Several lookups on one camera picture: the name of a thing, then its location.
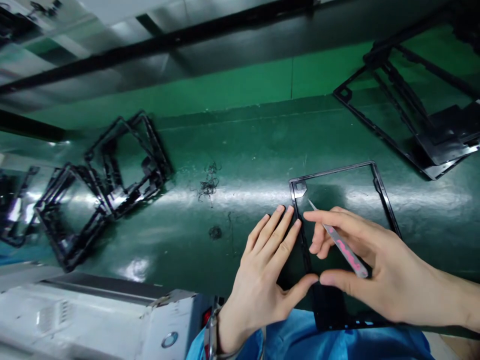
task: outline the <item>blue uniform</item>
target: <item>blue uniform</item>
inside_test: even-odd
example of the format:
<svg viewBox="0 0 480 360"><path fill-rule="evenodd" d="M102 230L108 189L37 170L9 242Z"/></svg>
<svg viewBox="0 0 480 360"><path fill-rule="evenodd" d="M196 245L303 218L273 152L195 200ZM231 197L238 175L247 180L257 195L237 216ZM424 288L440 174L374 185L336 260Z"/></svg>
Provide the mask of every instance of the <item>blue uniform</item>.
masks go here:
<svg viewBox="0 0 480 360"><path fill-rule="evenodd" d="M192 342L188 360L202 359L204 330ZM260 359L264 340L255 332L237 360ZM434 360L424 334L410 327L381 327L318 332L310 311L294 309L287 320L266 327L264 356L267 359L319 360Z"/></svg>

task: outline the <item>blue sleeve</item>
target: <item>blue sleeve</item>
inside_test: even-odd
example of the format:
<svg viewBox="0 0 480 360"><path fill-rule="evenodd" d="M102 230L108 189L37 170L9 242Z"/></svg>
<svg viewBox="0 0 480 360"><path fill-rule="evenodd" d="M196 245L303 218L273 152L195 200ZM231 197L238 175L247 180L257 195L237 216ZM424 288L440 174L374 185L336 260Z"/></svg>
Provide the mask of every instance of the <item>blue sleeve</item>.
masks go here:
<svg viewBox="0 0 480 360"><path fill-rule="evenodd" d="M200 331L196 338L190 345L190 350L186 356L187 360L201 360L204 356L204 334L205 328ZM241 349L236 360L251 360L260 359L263 349L263 335L262 331L256 331L252 336L248 338L245 345Z"/></svg>

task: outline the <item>finger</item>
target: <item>finger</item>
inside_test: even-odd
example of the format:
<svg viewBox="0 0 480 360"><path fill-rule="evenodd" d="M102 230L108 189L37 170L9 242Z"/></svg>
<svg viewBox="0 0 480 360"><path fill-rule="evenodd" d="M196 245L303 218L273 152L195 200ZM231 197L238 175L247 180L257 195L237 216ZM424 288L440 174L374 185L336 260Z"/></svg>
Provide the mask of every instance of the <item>finger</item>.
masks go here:
<svg viewBox="0 0 480 360"><path fill-rule="evenodd" d="M306 211L303 213L303 217L307 221L340 228L347 234L360 238L367 243L369 243L372 238L372 236L370 236L372 232L378 231L376 227L373 227L345 212L323 210Z"/></svg>
<svg viewBox="0 0 480 360"><path fill-rule="evenodd" d="M244 254L249 253L252 251L252 249L255 246L255 243L257 242L257 239L259 238L260 232L264 228L265 224L269 221L270 215L265 214L261 220L255 225L251 233L248 235L246 245L245 245L245 251L243 252Z"/></svg>
<svg viewBox="0 0 480 360"><path fill-rule="evenodd" d="M263 247L262 253L268 258L271 258L272 255L279 248L280 243L284 239L285 233L289 228L290 222L292 221L292 216L294 214L294 207L288 206L286 209L283 219L280 221L275 231L271 233L270 238L267 240L265 246Z"/></svg>
<svg viewBox="0 0 480 360"><path fill-rule="evenodd" d="M374 280L357 277L351 271L326 270L320 275L320 283L336 287L354 298L375 308L378 284Z"/></svg>
<svg viewBox="0 0 480 360"><path fill-rule="evenodd" d="M285 240L280 243L277 251L267 265L267 267L269 268L268 271L271 272L272 276L275 277L275 279L278 279L280 271L284 267L287 259L290 256L290 253L292 252L292 249L294 248L295 241L297 240L301 226L302 222L300 221L300 219L295 220L293 226L286 235Z"/></svg>
<svg viewBox="0 0 480 360"><path fill-rule="evenodd" d="M332 238L328 239L327 241L324 241L323 244L321 245L321 248L320 250L318 251L318 253L316 254L316 256L319 258L319 259L326 259L328 254L329 254L329 250L332 246L334 246L335 243L334 241L332 240Z"/></svg>
<svg viewBox="0 0 480 360"><path fill-rule="evenodd" d="M311 239L311 244L313 249L310 250L312 254L316 254L320 251L320 247L322 246L325 238L330 237L330 235L325 231L323 224L320 222L315 223L315 229L313 231L313 237Z"/></svg>
<svg viewBox="0 0 480 360"><path fill-rule="evenodd" d="M258 235L258 239L256 240L255 246L253 247L253 252L258 254L260 250L262 250L270 239L270 236L274 232L277 224L279 223L280 217L285 211L285 206L278 205L275 212L271 215L270 220L266 223L263 229L260 231L260 235Z"/></svg>
<svg viewBox="0 0 480 360"><path fill-rule="evenodd" d="M376 227L377 229L384 229L383 226L377 224L376 222L367 220L366 218L361 217L360 215L357 215L357 214L354 213L354 212L348 211L347 209L344 209L343 207L334 206L334 207L331 208L330 211L337 212L337 213L345 213L345 214L348 214L348 215L350 215L350 216L352 216L352 217L354 217L354 218L356 218L356 219L358 219L358 220L361 220L361 221L363 221L363 222L365 222L365 223L367 223L367 224L370 224L370 225Z"/></svg>
<svg viewBox="0 0 480 360"><path fill-rule="evenodd" d="M310 287L319 281L319 276L307 274L300 279L285 295L284 311L288 314L307 295Z"/></svg>

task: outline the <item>wrist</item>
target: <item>wrist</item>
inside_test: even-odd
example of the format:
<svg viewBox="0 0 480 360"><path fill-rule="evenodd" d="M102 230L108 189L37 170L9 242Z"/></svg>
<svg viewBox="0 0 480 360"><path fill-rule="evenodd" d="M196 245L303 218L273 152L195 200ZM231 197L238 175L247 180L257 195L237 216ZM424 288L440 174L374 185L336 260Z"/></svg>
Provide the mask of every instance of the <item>wrist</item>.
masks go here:
<svg viewBox="0 0 480 360"><path fill-rule="evenodd" d="M236 352L256 330L248 328L227 301L218 313L218 353Z"/></svg>
<svg viewBox="0 0 480 360"><path fill-rule="evenodd" d="M445 272L443 274L452 284L449 291L455 297L455 318L449 325L480 332L480 285Z"/></svg>

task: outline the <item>left hand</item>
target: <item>left hand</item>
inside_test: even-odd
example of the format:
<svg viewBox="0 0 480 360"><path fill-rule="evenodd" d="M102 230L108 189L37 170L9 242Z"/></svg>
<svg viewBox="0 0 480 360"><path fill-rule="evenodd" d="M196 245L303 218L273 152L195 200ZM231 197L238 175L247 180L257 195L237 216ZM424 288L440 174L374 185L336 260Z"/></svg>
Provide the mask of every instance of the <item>left hand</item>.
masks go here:
<svg viewBox="0 0 480 360"><path fill-rule="evenodd" d="M279 223L284 211L285 207L279 205L248 236L233 290L218 314L221 353L235 352L258 329L285 320L310 286L319 281L318 275L308 274L290 290L277 285L302 226L297 219L284 240L294 209L289 206Z"/></svg>

